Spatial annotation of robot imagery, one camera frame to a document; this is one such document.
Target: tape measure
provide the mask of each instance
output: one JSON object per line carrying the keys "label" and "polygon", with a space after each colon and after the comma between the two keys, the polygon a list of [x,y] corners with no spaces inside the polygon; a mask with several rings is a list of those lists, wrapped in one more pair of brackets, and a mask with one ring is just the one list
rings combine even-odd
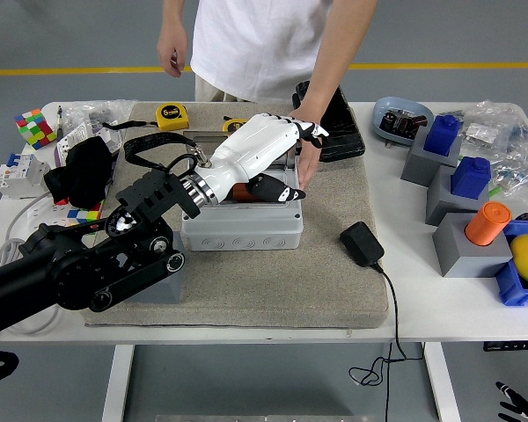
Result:
{"label": "tape measure", "polygon": [[164,103],[157,109],[158,128],[167,132],[169,130],[187,129],[186,107],[180,103]]}
{"label": "tape measure", "polygon": [[247,122],[248,119],[226,119],[226,122],[223,124],[223,131],[234,132]]}

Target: white t-shirt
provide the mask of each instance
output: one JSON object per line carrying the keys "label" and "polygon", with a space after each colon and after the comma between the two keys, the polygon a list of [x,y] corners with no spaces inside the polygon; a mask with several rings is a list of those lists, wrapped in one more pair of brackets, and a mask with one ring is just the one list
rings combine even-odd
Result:
{"label": "white t-shirt", "polygon": [[286,103],[309,80],[332,0],[200,0],[192,70],[248,101]]}

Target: orange cylinder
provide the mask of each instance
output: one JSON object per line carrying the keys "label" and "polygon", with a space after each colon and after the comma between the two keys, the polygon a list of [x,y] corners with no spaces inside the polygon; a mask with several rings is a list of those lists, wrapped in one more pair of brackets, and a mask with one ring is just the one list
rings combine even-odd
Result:
{"label": "orange cylinder", "polygon": [[487,246],[512,220],[512,213],[501,202],[489,201],[466,226],[466,237],[472,244]]}

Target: robotic finger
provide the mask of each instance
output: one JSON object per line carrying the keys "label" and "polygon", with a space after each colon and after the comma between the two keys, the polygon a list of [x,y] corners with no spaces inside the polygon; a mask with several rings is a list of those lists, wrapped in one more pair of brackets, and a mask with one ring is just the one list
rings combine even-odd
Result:
{"label": "robotic finger", "polygon": [[281,180],[261,173],[246,184],[246,190],[261,200],[268,202],[285,202],[302,200],[305,192],[284,184]]}

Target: power adapter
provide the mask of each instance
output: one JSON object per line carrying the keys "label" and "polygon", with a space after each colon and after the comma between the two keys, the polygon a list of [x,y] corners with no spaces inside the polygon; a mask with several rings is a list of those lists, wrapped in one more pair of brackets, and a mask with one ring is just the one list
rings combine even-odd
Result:
{"label": "power adapter", "polygon": [[374,266],[385,253],[365,222],[357,222],[344,230],[341,241],[359,266]]}

